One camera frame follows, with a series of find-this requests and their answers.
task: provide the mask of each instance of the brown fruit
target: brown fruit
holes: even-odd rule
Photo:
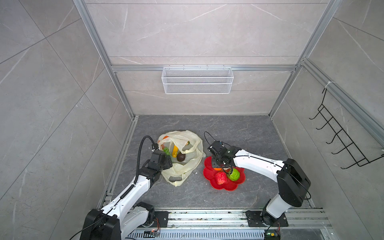
[[[185,154],[184,154],[184,153],[181,153],[181,152],[179,152],[179,153],[177,154],[177,157],[176,157],[176,159],[177,159],[179,162],[182,162],[182,161],[184,161],[184,160],[185,160]]]

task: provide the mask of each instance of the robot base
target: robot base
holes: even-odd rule
[[[261,217],[262,211],[246,211],[245,215],[247,217],[248,226],[249,227],[264,227],[264,221]],[[278,227],[280,223],[280,227],[288,227],[288,222],[286,220],[285,214],[282,214],[272,227]]]

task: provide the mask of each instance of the metal rail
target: metal rail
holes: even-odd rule
[[[167,67],[231,67],[233,71],[295,71],[296,65],[112,65],[113,71],[162,71]]]
[[[73,2],[76,5],[76,8],[79,11],[79,14],[81,16],[81,19],[83,20],[85,27],[87,28],[89,35],[91,36],[91,39],[100,55],[100,58],[105,65],[105,69],[107,70],[109,76],[112,79],[113,84],[115,85],[116,90],[118,91],[118,94],[124,104],[125,109],[127,110],[128,115],[130,116],[131,119],[133,119],[135,115],[132,111],[131,106],[129,105],[127,96],[125,95],[124,89],[122,88],[119,79],[117,78],[116,74],[112,71],[111,61],[109,60],[107,52],[105,51],[103,43],[101,42],[100,36],[97,33],[96,27],[92,21],[92,18],[88,12],[88,9],[84,0],[73,0]]]
[[[302,68],[302,61],[304,58],[308,58],[311,52],[313,51],[316,43],[319,41],[321,35],[327,28],[329,22],[331,21],[333,15],[336,13],[337,8],[340,6],[341,2],[343,0],[330,0],[323,15],[320,18],[319,23],[317,24],[310,40],[308,41],[307,45],[305,46],[301,56],[299,57],[299,60],[296,64],[296,70],[291,73],[291,75],[288,77],[288,80],[285,82],[283,89],[281,90],[279,96],[277,97],[275,103],[273,104],[271,110],[269,111],[269,116],[272,118],[277,109],[280,107],[281,103],[283,102],[286,94],[288,93],[289,89],[291,88],[294,80],[296,79],[297,74],[300,72],[300,69]]]
[[[124,139],[121,143],[116,160],[112,166],[112,170],[108,176],[107,184],[104,188],[103,195],[100,198],[97,208],[101,208],[107,205],[112,200],[113,191],[115,189],[116,182],[118,180],[120,170],[124,162],[124,158],[127,155],[128,147],[129,147],[129,144],[131,143],[133,132],[135,131],[137,118],[138,117],[135,117],[133,120],[129,122],[126,133],[124,135]]]
[[[384,147],[384,127],[373,118],[364,107],[360,106],[349,96],[337,83],[333,82],[321,69],[319,69],[309,59],[304,59],[304,68],[312,74],[323,86],[327,85],[327,90],[332,96]]]
[[[267,229],[267,226],[248,227],[247,210],[262,209],[156,209],[170,212],[165,229],[213,230],[213,229]],[[323,209],[288,209],[285,213],[289,226],[285,229],[332,228]]]

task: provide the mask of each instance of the cable tie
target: cable tie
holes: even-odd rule
[[[330,83],[336,83],[336,82],[328,81],[327,85],[325,85],[324,88],[327,88],[327,86],[328,86]]]

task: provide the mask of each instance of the black wire rack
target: black wire rack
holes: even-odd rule
[[[322,93],[324,93],[324,96],[323,96],[323,100],[321,101],[321,105],[319,106],[319,108],[317,108],[317,111],[318,113],[316,114],[316,116],[314,118],[309,118],[311,120],[315,119],[318,115],[321,115],[324,120],[326,121],[326,123],[321,127],[321,128],[316,128],[317,130],[321,130],[323,129],[326,125],[329,125],[331,127],[331,129],[333,130],[333,132],[335,133],[335,135],[333,136],[332,138],[332,141],[331,142],[326,142],[327,144],[331,144],[336,137],[339,138],[340,142],[343,144],[344,148],[342,148],[340,151],[338,152],[335,152],[332,154],[338,154],[340,153],[341,151],[343,150],[347,150],[348,153],[351,155],[351,157],[353,158],[353,160],[355,161],[355,163],[353,163],[352,165],[348,166],[348,167],[342,167],[341,169],[347,169],[347,168],[350,168],[354,165],[358,165],[359,167],[362,167],[366,164],[369,164],[371,162],[374,162],[382,157],[384,157],[384,154],[382,154],[380,157],[376,158],[376,159],[373,159],[373,160],[368,160],[367,157],[361,152],[361,150],[359,149],[359,147],[355,144],[355,142],[351,139],[351,137],[349,136],[349,134],[344,130],[343,127],[341,127],[341,125],[339,124],[339,122],[334,118],[334,116],[328,111],[328,109],[324,106],[324,98],[325,98],[325,94],[327,93],[327,89],[323,89]],[[326,111],[328,113],[328,115],[330,115],[330,118],[327,120],[327,118],[323,115],[322,111]],[[336,122],[336,126],[339,126],[340,127],[340,130],[339,131],[336,131],[335,130],[335,127],[333,127],[329,122],[331,120],[334,120],[334,122]],[[345,134],[348,139],[351,141],[351,143],[349,144],[346,144],[343,140],[342,140],[342,137],[340,137],[340,134]],[[351,147],[351,146],[354,146],[356,147],[356,149],[360,152],[360,154],[362,155],[362,159],[361,160],[356,160],[356,158],[353,156],[353,154],[350,152],[350,150],[348,149],[348,147]]]

